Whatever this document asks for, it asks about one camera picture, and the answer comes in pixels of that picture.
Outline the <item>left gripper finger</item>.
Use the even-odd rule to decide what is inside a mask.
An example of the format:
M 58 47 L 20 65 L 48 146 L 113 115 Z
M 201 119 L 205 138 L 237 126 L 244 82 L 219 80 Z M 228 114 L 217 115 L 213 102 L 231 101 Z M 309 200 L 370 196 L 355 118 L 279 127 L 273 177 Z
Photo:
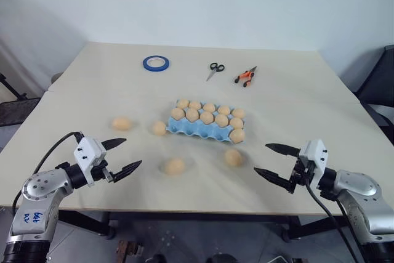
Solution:
M 120 170 L 119 172 L 112 174 L 111 176 L 113 178 L 113 182 L 118 182 L 124 179 L 125 177 L 129 176 L 130 174 L 132 174 L 141 165 L 141 163 L 142 160 L 135 161 L 123 167 L 122 170 Z
M 101 142 L 101 144 L 105 150 L 111 150 L 111 149 L 114 149 L 115 147 L 121 145 L 126 140 L 127 140 L 126 138 L 115 138 L 115 139 L 105 140 L 105 141 Z

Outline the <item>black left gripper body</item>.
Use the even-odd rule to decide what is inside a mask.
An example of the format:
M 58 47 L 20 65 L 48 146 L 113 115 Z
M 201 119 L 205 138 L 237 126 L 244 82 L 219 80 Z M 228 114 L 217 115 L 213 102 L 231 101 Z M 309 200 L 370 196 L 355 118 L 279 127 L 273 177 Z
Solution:
M 98 165 L 91 169 L 91 175 L 94 181 L 105 179 L 108 182 L 114 181 L 114 174 L 107 169 L 108 163 L 102 160 Z

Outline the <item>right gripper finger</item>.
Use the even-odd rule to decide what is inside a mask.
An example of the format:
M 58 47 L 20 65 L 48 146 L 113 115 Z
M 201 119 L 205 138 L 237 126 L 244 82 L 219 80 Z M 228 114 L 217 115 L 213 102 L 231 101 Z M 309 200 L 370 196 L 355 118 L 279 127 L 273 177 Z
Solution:
M 261 168 L 254 168 L 254 171 L 260 175 L 261 177 L 263 177 L 265 180 L 269 181 L 270 183 L 273 183 L 279 187 L 282 187 L 286 190 L 289 189 L 290 186 L 290 181 L 286 180 L 282 177 L 280 177 L 277 173 L 274 173 L 272 171 L 269 171 L 267 169 L 261 169 Z
M 285 144 L 269 143 L 265 145 L 267 148 L 282 155 L 299 156 L 300 149 Z

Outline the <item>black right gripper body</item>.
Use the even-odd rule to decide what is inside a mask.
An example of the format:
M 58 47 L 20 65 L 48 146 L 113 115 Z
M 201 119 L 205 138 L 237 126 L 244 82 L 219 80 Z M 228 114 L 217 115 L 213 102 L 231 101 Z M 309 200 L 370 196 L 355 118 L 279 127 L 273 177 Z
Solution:
M 302 160 L 298 158 L 295 162 L 295 166 L 292 170 L 289 182 L 288 192 L 290 194 L 294 193 L 297 185 L 306 186 L 306 184 L 311 185 L 313 177 L 315 175 L 316 164 L 312 160 Z

